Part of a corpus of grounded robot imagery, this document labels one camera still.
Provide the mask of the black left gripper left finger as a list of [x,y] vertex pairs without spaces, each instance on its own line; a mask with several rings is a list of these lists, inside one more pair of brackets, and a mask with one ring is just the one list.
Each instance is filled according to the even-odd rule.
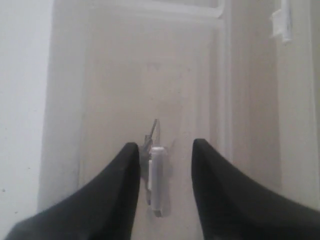
[[90,182],[16,223],[7,240],[129,240],[140,192],[138,145],[126,143]]

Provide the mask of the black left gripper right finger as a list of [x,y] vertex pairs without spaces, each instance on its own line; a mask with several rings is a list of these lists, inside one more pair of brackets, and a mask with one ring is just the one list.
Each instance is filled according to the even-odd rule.
[[205,240],[318,240],[320,212],[264,187],[205,139],[193,141],[191,179]]

